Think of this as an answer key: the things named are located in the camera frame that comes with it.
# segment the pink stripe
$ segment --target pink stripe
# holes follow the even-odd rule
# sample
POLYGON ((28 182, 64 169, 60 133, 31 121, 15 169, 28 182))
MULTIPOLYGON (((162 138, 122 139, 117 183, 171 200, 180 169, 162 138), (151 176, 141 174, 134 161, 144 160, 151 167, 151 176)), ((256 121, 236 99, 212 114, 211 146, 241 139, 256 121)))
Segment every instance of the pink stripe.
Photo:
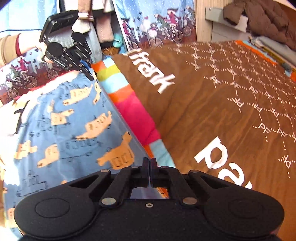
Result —
POLYGON ((160 139, 153 119, 134 92, 115 106, 143 146, 160 139))

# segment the brown blanket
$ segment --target brown blanket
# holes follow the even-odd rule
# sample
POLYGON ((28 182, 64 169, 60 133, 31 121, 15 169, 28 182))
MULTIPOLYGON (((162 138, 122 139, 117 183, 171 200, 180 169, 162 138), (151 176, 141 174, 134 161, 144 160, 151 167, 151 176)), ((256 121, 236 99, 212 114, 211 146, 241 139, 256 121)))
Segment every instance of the brown blanket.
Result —
POLYGON ((296 28, 273 0, 235 0, 223 8, 223 17, 237 25, 241 14, 248 16, 250 30, 296 50, 296 28))
POLYGON ((192 43, 113 60, 153 118, 176 167, 275 197, 279 236, 296 240, 296 87, 243 45, 192 43))

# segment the bed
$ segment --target bed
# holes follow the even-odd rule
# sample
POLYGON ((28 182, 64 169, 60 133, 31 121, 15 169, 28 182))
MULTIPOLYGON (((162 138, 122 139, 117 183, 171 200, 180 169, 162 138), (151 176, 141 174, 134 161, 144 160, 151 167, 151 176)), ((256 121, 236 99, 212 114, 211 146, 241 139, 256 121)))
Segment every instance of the bed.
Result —
POLYGON ((0 125, 4 210, 15 235, 14 207, 25 196, 148 156, 273 196, 285 209, 279 237, 295 240, 296 85, 273 59, 241 41, 194 42, 132 50, 92 68, 99 83, 70 72, 0 108, 16 117, 0 125))

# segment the red sleeve cuff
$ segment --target red sleeve cuff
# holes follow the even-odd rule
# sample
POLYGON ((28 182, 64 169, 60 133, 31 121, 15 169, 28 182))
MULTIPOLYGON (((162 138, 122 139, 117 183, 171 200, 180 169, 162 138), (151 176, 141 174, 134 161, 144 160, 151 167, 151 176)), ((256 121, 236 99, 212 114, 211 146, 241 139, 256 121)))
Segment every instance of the red sleeve cuff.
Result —
POLYGON ((22 53, 20 52, 20 46, 18 43, 19 36, 20 36, 20 34, 17 35, 17 40, 15 43, 15 51, 16 51, 18 57, 20 57, 22 55, 22 53))

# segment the brown puffer jacket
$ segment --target brown puffer jacket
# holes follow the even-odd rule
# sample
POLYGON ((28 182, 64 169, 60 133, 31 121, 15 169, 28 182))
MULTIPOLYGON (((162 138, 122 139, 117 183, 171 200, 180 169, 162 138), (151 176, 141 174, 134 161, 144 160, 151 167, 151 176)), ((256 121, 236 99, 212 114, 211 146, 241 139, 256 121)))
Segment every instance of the brown puffer jacket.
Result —
POLYGON ((273 0, 234 0, 223 8, 226 21, 237 25, 240 15, 248 16, 250 30, 296 50, 296 28, 287 14, 273 0))

